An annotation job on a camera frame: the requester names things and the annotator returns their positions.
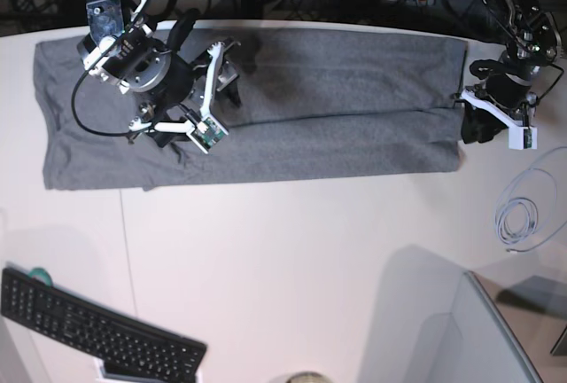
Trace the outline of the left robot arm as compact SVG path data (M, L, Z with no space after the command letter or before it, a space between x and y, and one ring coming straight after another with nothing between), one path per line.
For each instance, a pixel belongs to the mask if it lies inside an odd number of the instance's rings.
M558 69L563 40L550 12L540 0L478 0L503 34L504 51L498 59L477 59L469 66L478 83L462 89L462 141L483 144L502 131L509 148L537 146L532 123L537 107L552 91L536 93L535 78L545 67Z

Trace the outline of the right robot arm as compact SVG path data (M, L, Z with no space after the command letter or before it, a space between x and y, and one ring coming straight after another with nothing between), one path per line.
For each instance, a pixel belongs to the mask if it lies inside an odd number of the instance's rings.
M155 36L159 18L146 12L150 2L86 0L89 34L77 46L83 74L133 95L138 111L122 133L128 141L145 134L159 147L191 141L208 153L229 133L214 115L215 99L241 104L229 58L237 41L216 41L188 62L179 51L199 12L184 13L161 41Z

